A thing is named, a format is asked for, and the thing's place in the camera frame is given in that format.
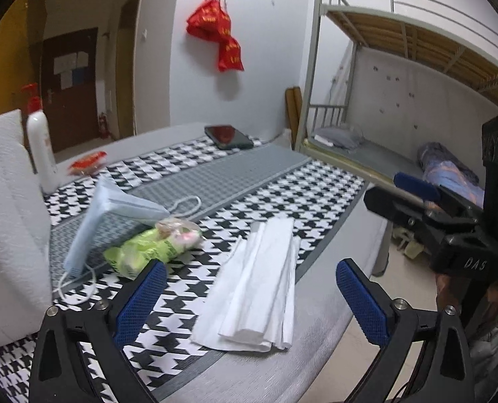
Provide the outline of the person's right hand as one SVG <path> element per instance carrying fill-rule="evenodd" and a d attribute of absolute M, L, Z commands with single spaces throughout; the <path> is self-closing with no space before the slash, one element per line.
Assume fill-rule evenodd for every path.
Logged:
<path fill-rule="evenodd" d="M 450 285 L 451 277 L 443 274 L 436 274 L 437 297 L 436 304 L 439 312 L 443 311 L 446 307 L 452 306 L 458 309 L 459 302 L 452 294 Z"/>

